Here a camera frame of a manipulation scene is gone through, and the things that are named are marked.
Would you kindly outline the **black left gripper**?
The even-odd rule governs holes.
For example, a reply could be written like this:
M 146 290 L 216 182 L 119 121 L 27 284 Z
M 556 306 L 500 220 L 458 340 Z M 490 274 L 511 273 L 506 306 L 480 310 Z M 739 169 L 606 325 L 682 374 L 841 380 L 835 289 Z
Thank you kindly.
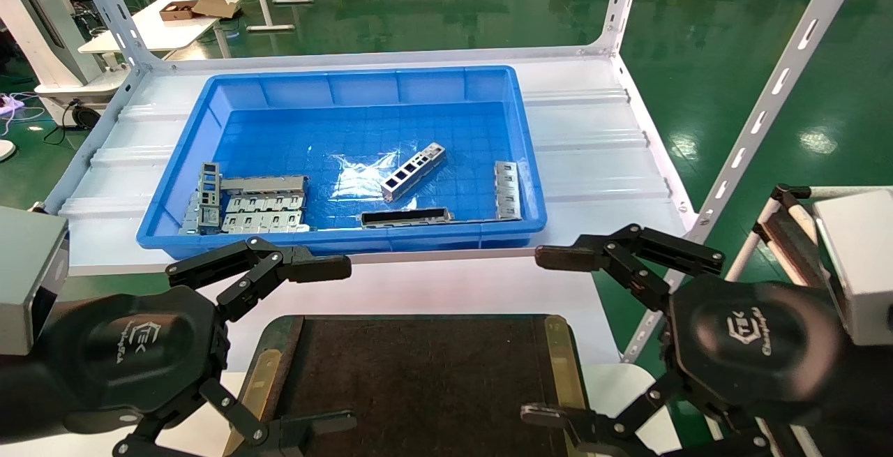
M 338 281 L 352 270 L 345 255 L 251 237 L 169 265 L 175 288 L 162 294 L 67 302 L 40 336 L 54 421 L 76 434 L 139 422 L 115 456 L 191 456 L 156 438 L 207 402 L 242 436 L 232 456 L 306 455 L 316 435 L 355 428 L 353 410 L 262 423 L 218 381 L 230 348 L 226 321 L 245 317 L 281 283 Z M 194 291 L 233 276 L 217 306 Z

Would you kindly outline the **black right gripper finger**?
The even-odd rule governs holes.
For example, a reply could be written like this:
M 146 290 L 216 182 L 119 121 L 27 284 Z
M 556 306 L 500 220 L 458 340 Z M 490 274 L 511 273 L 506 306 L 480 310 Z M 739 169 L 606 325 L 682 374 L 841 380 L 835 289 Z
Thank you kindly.
M 638 436 L 637 431 L 659 412 L 668 400 L 683 394 L 679 374 L 664 373 L 650 389 L 637 397 L 615 418 L 594 410 L 567 408 L 545 403 L 529 403 L 520 409 L 526 424 L 560 428 L 574 449 L 581 453 L 607 456 L 659 456 Z M 681 448 L 663 456 L 767 456 L 768 439 L 758 428 L 721 440 Z
M 718 275 L 726 257 L 704 245 L 630 224 L 612 234 L 582 234 L 568 246 L 540 245 L 535 260 L 536 265 L 548 270 L 605 271 L 648 310 L 664 312 L 670 285 L 645 263 L 683 275 Z

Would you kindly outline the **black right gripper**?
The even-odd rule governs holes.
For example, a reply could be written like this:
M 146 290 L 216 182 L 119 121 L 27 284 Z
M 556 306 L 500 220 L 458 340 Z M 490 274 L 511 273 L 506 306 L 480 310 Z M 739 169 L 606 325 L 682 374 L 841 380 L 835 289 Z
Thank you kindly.
M 822 406 L 848 334 L 816 289 L 695 277 L 668 298 L 682 394 L 717 418 L 804 418 Z

